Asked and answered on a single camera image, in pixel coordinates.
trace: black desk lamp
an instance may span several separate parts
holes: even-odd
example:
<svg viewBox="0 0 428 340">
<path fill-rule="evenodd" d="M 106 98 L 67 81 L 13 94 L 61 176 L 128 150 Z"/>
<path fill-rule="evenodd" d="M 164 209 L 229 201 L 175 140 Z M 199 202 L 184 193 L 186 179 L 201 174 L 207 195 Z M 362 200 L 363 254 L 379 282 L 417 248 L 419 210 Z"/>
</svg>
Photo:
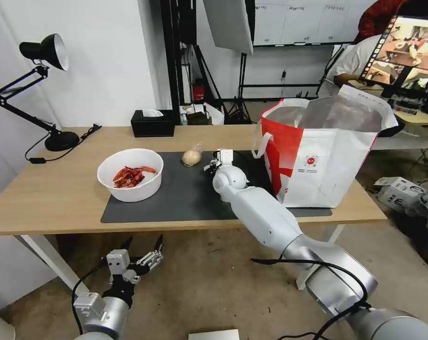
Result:
<svg viewBox="0 0 428 340">
<path fill-rule="evenodd" d="M 14 80 L 12 83 L 0 89 L 0 106 L 39 126 L 40 128 L 47 130 L 50 134 L 49 138 L 47 138 L 44 142 L 47 150 L 63 151 L 76 147 L 80 140 L 76 133 L 70 131 L 60 131 L 56 128 L 55 124 L 31 116 L 8 103 L 9 98 L 14 97 L 27 88 L 32 87 L 34 84 L 37 84 L 41 80 L 47 78 L 47 70 L 49 67 L 42 64 L 42 60 L 47 61 L 52 66 L 63 71 L 68 70 L 69 60 L 63 40 L 59 34 L 51 34 L 44 38 L 41 43 L 22 42 L 19 45 L 19 49 L 20 53 L 22 53 L 25 58 L 31 59 L 33 63 L 36 64 L 36 67 L 19 79 Z M 25 86 L 11 88 L 13 85 L 28 78 L 34 73 L 39 74 L 40 77 Z"/>
</svg>

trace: white bowl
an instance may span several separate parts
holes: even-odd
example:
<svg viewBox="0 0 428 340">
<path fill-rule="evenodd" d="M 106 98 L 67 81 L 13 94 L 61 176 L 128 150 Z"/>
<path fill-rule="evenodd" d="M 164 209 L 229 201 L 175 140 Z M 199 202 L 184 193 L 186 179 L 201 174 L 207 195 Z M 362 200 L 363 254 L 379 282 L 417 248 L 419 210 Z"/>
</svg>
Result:
<svg viewBox="0 0 428 340">
<path fill-rule="evenodd" d="M 148 166 L 156 170 L 156 174 L 144 171 L 145 179 L 136 187 L 115 188 L 113 178 L 125 166 L 138 168 Z M 113 154 L 104 160 L 97 168 L 97 180 L 105 186 L 110 193 L 123 202 L 138 202 L 154 195 L 161 186 L 163 160 L 153 150 L 127 149 Z"/>
</svg>

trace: black tissue box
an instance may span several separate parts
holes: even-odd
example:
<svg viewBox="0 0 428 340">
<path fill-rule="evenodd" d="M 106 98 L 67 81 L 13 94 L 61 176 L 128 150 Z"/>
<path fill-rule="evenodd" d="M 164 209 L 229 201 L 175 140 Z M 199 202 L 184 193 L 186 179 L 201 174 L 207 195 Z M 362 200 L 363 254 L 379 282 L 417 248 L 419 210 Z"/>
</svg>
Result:
<svg viewBox="0 0 428 340">
<path fill-rule="evenodd" d="M 162 117 L 144 117 L 142 110 L 136 110 L 130 124 L 135 137 L 172 137 L 175 132 L 172 110 L 159 110 Z"/>
</svg>

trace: red clothing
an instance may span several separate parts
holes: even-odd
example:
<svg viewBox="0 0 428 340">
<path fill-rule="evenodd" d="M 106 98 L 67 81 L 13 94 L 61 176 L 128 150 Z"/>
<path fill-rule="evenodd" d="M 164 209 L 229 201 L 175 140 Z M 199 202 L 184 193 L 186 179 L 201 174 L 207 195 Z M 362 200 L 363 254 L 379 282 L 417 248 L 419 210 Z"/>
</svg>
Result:
<svg viewBox="0 0 428 340">
<path fill-rule="evenodd" d="M 387 24 L 401 5 L 408 0 L 378 0 L 362 14 L 359 21 L 359 34 L 354 43 L 384 33 Z"/>
</svg>

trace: lamp arm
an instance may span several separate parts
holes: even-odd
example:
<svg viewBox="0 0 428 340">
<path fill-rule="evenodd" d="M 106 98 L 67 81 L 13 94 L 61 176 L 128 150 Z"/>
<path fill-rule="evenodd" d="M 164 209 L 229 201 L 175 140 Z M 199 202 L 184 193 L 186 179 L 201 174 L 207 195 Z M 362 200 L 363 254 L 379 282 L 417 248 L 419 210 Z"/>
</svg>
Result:
<svg viewBox="0 0 428 340">
<path fill-rule="evenodd" d="M 39 83 L 40 81 L 47 78 L 47 70 L 48 67 L 45 65 L 37 65 L 33 70 L 28 72 L 27 74 L 21 76 L 20 78 L 14 80 L 13 82 L 7 84 L 6 86 L 2 87 L 0 89 L 0 106 L 7 109 L 8 111 L 18 115 L 19 117 L 28 120 L 30 123 L 33 123 L 40 128 L 43 128 L 46 131 L 56 133 L 59 130 L 56 128 L 56 126 L 53 124 L 47 124 L 44 121 L 40 120 L 39 118 L 32 116 L 26 112 L 23 112 L 22 110 L 18 109 L 17 107 L 11 105 L 8 103 L 8 99 L 14 97 L 15 95 L 25 91 L 27 88 L 32 87 L 33 85 Z M 40 77 L 32 81 L 31 83 L 18 87 L 18 88 L 11 88 L 13 85 L 17 84 L 18 82 L 28 78 L 29 76 L 33 74 L 39 74 Z"/>
</svg>

